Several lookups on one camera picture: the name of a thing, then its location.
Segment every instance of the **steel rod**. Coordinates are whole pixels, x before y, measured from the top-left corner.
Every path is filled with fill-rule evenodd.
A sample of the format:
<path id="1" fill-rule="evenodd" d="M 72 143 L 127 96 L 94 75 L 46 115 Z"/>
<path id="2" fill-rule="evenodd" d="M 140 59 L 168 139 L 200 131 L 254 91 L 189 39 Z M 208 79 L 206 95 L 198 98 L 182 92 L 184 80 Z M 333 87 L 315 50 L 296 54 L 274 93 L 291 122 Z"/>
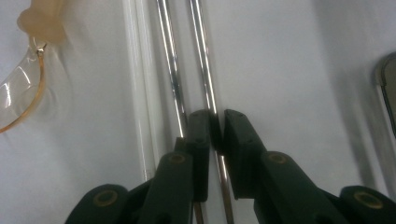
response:
<path id="1" fill-rule="evenodd" d="M 187 133 L 187 113 L 184 107 L 183 91 L 179 80 L 177 54 L 173 38 L 169 6 L 166 0 L 157 0 L 157 6 L 160 15 L 161 29 L 163 31 L 163 45 L 165 47 L 168 72 L 177 111 L 178 127 L 180 130 L 180 136 L 184 138 Z M 201 204 L 194 203 L 193 209 L 197 224 L 204 224 Z"/>
<path id="2" fill-rule="evenodd" d="M 220 155 L 220 152 L 222 151 L 222 143 L 219 127 L 219 114 L 216 106 L 215 90 L 213 88 L 213 79 L 209 66 L 208 46 L 206 42 L 205 25 L 200 0 L 191 0 L 191 14 L 195 30 L 197 51 L 200 59 L 202 78 L 204 80 L 205 98 L 207 102 L 207 107 L 210 112 L 211 137 L 215 141 L 214 147 L 216 149 L 215 153 L 219 169 L 219 179 L 224 202 L 225 215 L 227 218 L 227 223 L 232 224 L 233 208 L 231 205 L 230 189 L 224 158 L 222 155 Z"/>

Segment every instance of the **metal rod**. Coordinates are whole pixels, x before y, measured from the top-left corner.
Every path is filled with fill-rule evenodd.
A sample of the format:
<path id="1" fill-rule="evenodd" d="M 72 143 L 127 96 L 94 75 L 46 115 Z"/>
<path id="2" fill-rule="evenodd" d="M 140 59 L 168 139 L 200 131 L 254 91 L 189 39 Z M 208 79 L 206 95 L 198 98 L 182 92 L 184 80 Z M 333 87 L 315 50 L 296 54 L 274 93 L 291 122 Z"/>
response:
<path id="1" fill-rule="evenodd" d="M 165 47 L 166 60 L 168 62 L 172 93 L 174 95 L 175 107 L 177 111 L 178 127 L 180 130 L 180 136 L 184 138 L 187 133 L 187 113 L 184 108 L 183 91 L 179 81 L 177 54 L 175 50 L 175 41 L 173 38 L 169 6 L 166 0 L 157 0 L 157 5 L 160 14 L 161 29 L 163 31 L 163 45 Z M 197 224 L 204 224 L 201 204 L 194 203 L 193 209 Z"/>
<path id="2" fill-rule="evenodd" d="M 222 151 L 221 132 L 219 127 L 219 114 L 216 106 L 215 91 L 209 66 L 208 47 L 200 0 L 191 0 L 191 13 L 195 30 L 197 50 L 201 64 L 202 77 L 205 87 L 205 98 L 210 112 L 210 126 L 212 139 L 215 140 L 216 159 L 219 169 L 219 179 L 224 202 L 225 215 L 228 224 L 233 224 L 233 208 L 231 205 L 230 190 L 224 158 L 219 154 Z"/>

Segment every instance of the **white surface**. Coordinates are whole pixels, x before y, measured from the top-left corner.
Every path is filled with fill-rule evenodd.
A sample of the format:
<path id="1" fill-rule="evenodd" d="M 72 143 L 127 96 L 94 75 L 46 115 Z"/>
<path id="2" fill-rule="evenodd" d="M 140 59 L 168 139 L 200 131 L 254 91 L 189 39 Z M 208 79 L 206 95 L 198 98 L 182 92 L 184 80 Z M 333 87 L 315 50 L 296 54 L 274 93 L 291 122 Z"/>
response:
<path id="1" fill-rule="evenodd" d="M 28 5 L 7 1 L 0 8 L 0 79 L 26 51 L 15 21 Z M 219 111 L 245 113 L 269 150 L 290 154 L 331 193 L 356 184 L 388 193 L 381 167 L 395 190 L 394 137 L 373 76 L 376 62 L 396 50 L 394 1 L 203 5 Z M 136 15 L 124 18 L 133 6 Z M 205 104 L 190 7 L 188 1 L 170 6 L 192 112 Z M 126 29 L 129 22 L 138 29 Z M 1 224 L 63 223 L 88 190 L 105 183 L 133 188 L 143 181 L 138 149 L 154 148 L 158 160 L 177 136 L 155 1 L 66 1 L 64 25 L 67 41 L 49 51 L 48 63 L 61 70 L 48 74 L 48 98 L 32 117 L 0 134 Z M 157 73 L 160 106 L 149 89 L 155 78 L 143 80 L 136 71 Z M 148 100 L 137 102 L 137 94 Z M 137 107 L 142 104 L 147 108 Z M 213 158 L 209 189 L 206 223 L 225 223 Z M 252 201 L 233 207 L 235 223 L 257 223 Z"/>

